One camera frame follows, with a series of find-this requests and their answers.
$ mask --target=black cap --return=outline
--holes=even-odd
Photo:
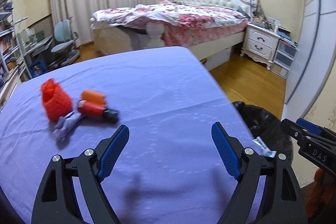
[[[116,123],[119,118],[118,118],[118,111],[114,109],[104,109],[103,110],[103,121],[105,122],[110,122],[110,123]]]

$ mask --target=orange object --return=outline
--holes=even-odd
[[[106,107],[106,96],[93,90],[84,90],[81,94],[82,99]]]
[[[59,83],[49,79],[41,85],[42,105],[50,121],[57,121],[72,111],[72,101]]]
[[[104,110],[106,107],[103,105],[98,105],[93,102],[89,102],[86,100],[80,100],[78,102],[77,110],[78,112],[94,117],[102,117]]]
[[[325,173],[322,169],[318,169],[314,176],[315,185],[310,193],[310,199],[306,204],[308,217],[312,217],[323,203],[327,205],[334,194],[336,194],[336,180],[330,185],[324,185]]]

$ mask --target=light blue chair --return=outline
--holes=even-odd
[[[62,42],[57,44],[51,49],[53,54],[64,53],[59,59],[58,64],[62,67],[67,66],[75,62],[79,56],[79,50],[76,50],[76,40],[79,38],[77,32],[72,32],[70,27],[70,20],[66,19],[62,22],[58,22],[54,28],[54,38],[57,42]]]

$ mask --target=purple cloth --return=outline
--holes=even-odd
[[[83,119],[81,113],[77,111],[70,112],[64,117],[60,117],[55,125],[52,137],[58,142],[64,142],[67,139],[68,134],[75,128],[77,123]]]
[[[106,94],[120,122],[111,126],[83,119],[66,142],[55,142],[41,106],[40,85],[49,78],[73,101],[86,89]],[[34,78],[18,87],[0,121],[0,185],[27,224],[52,156],[79,156],[112,136],[120,124],[129,127],[130,138],[102,187],[122,224],[217,223],[236,181],[212,141],[213,123],[221,122],[229,135],[260,154],[221,88],[183,47],[105,56]],[[74,182],[83,218],[92,223],[78,178]]]

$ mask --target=floral bedding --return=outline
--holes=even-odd
[[[167,47],[183,46],[191,47],[203,42],[217,40],[229,35],[242,32],[248,24],[248,20],[244,19],[241,23],[227,27],[215,27],[211,29],[182,29],[167,24],[162,40]]]
[[[184,30],[228,27],[245,19],[241,13],[223,7],[179,5],[167,0],[155,5],[139,4],[135,8],[99,10],[93,16],[97,22],[106,22],[113,27],[145,29],[148,22],[156,21]]]

